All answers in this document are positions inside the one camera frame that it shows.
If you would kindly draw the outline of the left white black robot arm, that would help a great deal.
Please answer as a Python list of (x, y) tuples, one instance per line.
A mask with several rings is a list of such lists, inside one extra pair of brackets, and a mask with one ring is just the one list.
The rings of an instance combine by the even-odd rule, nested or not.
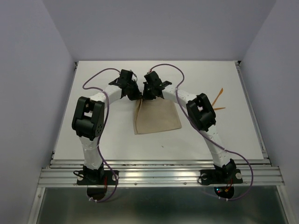
[(129, 100), (139, 100), (142, 94), (137, 85), (137, 76), (131, 70), (117, 71), (119, 77), (108, 84), (105, 89), (87, 87), (91, 79), (82, 86), (84, 90), (98, 90), (91, 97), (80, 97), (77, 101), (71, 127), (81, 142), (84, 153), (83, 169), (74, 171), (78, 185), (101, 185), (106, 181), (104, 159), (99, 153), (100, 138), (107, 123), (110, 105), (128, 97)]

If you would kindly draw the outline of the beige cloth napkin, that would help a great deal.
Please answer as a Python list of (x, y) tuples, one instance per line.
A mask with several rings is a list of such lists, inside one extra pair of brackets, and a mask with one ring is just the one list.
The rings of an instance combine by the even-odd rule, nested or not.
[(135, 134), (149, 134), (177, 130), (182, 128), (182, 125), (175, 103), (156, 98), (136, 101), (133, 127)]

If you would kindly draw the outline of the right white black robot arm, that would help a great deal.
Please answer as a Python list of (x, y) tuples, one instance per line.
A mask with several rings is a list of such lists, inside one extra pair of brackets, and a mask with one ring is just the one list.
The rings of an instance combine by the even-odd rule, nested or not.
[(170, 100), (178, 104), (191, 126), (202, 134), (211, 153), (214, 169), (202, 170), (201, 184), (242, 183), (237, 179), (240, 171), (228, 153), (221, 148), (222, 141), (216, 129), (216, 114), (206, 94), (194, 95), (180, 90), (171, 82), (159, 78), (155, 71), (145, 76), (143, 96), (146, 99), (157, 97)]

